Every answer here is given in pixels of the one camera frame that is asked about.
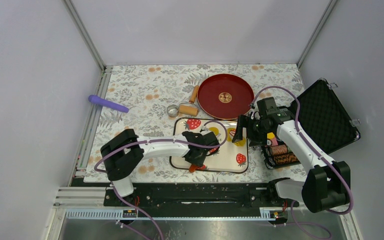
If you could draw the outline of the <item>orange handle metal scraper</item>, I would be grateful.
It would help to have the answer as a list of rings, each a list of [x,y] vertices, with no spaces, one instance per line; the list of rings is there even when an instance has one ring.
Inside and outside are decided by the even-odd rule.
[[[195,171],[205,171],[207,170],[207,166],[205,164],[203,164],[202,166],[198,166],[198,165],[195,165],[195,164],[191,164],[188,171],[190,173],[194,173]]]

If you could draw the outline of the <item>red round plate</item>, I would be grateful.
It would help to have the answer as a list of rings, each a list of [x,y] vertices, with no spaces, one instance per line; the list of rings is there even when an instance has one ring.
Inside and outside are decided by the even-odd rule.
[[[197,91],[201,109],[220,120],[235,120],[245,115],[254,97],[254,91],[244,79],[225,73],[208,77]]]

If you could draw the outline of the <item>strawberry print tray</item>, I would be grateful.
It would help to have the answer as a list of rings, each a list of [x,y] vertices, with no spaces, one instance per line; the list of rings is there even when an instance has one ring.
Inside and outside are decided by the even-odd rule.
[[[209,131],[210,127],[219,129],[219,135],[216,136],[219,142],[227,139],[219,148],[218,153],[207,156],[204,165],[207,170],[212,172],[228,172],[240,174],[248,168],[248,140],[246,131],[243,130],[243,139],[232,143],[232,137],[235,134],[237,123],[235,121],[221,120],[219,123],[208,123],[208,119],[199,118],[180,118],[175,122],[173,134],[179,135],[185,131],[200,133]]]

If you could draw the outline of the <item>wooden dough roller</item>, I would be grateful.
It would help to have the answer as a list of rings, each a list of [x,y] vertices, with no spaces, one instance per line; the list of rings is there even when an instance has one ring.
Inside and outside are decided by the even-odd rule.
[[[196,85],[188,100],[182,101],[178,106],[178,112],[180,114],[196,117],[200,112],[200,106],[197,103],[199,86]]]

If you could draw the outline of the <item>metal ring cutter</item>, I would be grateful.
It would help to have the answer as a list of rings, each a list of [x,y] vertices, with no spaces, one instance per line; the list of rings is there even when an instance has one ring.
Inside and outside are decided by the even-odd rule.
[[[179,115],[179,106],[172,104],[166,108],[167,115],[170,118],[176,118]]]

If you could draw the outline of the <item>purple handle tool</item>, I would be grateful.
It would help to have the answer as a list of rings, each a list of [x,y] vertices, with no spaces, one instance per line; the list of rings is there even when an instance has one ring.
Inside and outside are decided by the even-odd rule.
[[[101,98],[97,95],[89,95],[88,101],[92,104],[106,107],[106,108],[110,108],[112,110],[116,110],[116,111],[119,111],[122,113],[128,113],[129,112],[128,107],[121,105],[121,104],[118,104],[118,103],[115,103],[115,102],[112,102],[112,101],[109,101],[109,100],[106,100],[106,99]]]

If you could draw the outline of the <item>yellow dough lump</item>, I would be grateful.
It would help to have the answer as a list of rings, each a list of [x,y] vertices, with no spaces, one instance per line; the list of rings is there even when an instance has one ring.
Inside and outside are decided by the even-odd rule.
[[[217,127],[209,127],[208,130],[213,132],[216,136],[220,135],[220,131]]]

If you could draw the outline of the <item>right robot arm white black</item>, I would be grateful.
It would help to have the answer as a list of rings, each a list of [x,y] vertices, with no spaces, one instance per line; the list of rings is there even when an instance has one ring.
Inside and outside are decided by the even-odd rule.
[[[304,203],[312,213],[329,211],[347,205],[342,214],[348,214],[354,207],[351,191],[351,169],[344,161],[335,161],[308,136],[298,121],[298,113],[287,107],[278,107],[273,97],[257,102],[258,117],[239,115],[232,142],[243,138],[250,146],[265,146],[267,134],[275,136],[292,151],[305,169],[305,181],[288,177],[268,183],[267,201],[273,206],[281,205],[286,199]]]

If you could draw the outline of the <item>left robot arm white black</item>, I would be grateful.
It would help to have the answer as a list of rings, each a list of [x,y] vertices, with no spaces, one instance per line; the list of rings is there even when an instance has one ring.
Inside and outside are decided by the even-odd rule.
[[[158,157],[180,157],[188,163],[201,167],[219,142],[212,131],[184,131],[178,135],[165,137],[139,136],[133,129],[126,129],[100,148],[101,161],[104,164],[107,179],[111,182],[116,199],[124,206],[132,204],[135,192],[130,174],[145,159]]]

